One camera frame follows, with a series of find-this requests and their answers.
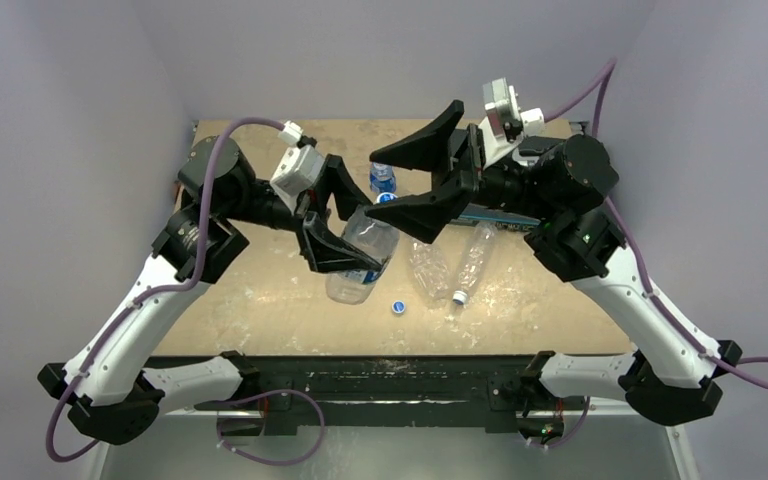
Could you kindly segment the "blue white bottle cap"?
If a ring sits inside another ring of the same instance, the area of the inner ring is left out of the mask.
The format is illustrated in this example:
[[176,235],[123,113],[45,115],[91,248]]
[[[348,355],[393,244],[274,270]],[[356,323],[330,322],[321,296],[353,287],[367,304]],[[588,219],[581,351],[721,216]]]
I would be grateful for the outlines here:
[[402,301],[395,301],[391,305],[391,310],[396,315],[402,315],[405,312],[405,310],[406,310],[405,303],[402,302]]

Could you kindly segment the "blue label Pocari bottle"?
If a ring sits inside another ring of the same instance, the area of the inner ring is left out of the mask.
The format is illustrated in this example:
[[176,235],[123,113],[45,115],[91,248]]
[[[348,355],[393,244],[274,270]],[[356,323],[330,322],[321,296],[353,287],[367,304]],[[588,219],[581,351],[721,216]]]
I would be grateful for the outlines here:
[[372,162],[369,169],[369,184],[371,191],[376,195],[395,193],[397,181],[394,168],[391,165]]

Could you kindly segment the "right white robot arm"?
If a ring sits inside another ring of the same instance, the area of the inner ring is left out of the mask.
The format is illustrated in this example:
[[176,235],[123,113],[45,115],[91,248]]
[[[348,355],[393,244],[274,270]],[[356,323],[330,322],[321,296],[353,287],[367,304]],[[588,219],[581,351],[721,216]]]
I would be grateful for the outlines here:
[[553,139],[524,165],[510,146],[491,155],[492,135],[462,125],[453,101],[406,138],[370,159],[427,172],[431,188],[370,209],[371,217],[431,243],[469,205],[535,220],[525,242],[539,263],[596,303],[627,335],[633,351],[614,356],[534,356],[512,388],[525,410],[568,397],[627,403],[644,418],[675,426],[711,416],[723,393],[717,378],[738,364],[733,341],[714,339],[679,313],[638,265],[630,236],[608,209],[618,182],[605,146],[576,134]]

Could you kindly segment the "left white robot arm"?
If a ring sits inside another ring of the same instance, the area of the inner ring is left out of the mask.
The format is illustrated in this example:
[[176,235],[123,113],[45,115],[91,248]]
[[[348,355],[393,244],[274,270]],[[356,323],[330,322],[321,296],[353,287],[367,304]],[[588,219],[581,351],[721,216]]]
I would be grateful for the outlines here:
[[96,337],[66,363],[49,363],[38,379],[83,435],[128,443],[168,412],[208,402],[244,409],[257,399],[259,371],[228,351],[200,363],[151,368],[148,360],[171,327],[248,245],[237,222],[293,233],[316,273],[373,265],[328,229],[331,213],[349,218],[369,204],[343,160],[322,155],[312,138],[287,150],[308,168],[310,184],[288,206],[257,177],[233,140],[205,138],[179,170],[181,206],[158,237],[134,286]]

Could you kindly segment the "clear bottle white cap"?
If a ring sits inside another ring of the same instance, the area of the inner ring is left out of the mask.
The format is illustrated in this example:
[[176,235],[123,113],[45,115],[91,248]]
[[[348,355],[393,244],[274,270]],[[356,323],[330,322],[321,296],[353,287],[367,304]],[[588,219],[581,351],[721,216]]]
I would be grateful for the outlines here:
[[450,302],[452,274],[442,249],[417,239],[410,241],[408,261],[418,294],[429,307]]

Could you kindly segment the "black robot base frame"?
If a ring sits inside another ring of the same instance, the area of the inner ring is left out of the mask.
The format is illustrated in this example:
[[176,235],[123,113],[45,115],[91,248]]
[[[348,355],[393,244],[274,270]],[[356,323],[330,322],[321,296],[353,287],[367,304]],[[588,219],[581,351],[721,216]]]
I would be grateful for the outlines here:
[[481,428],[547,442],[571,430],[580,397],[551,399],[529,378],[534,355],[250,355],[257,369],[231,406],[205,401],[187,412],[265,417],[268,435],[301,426]]

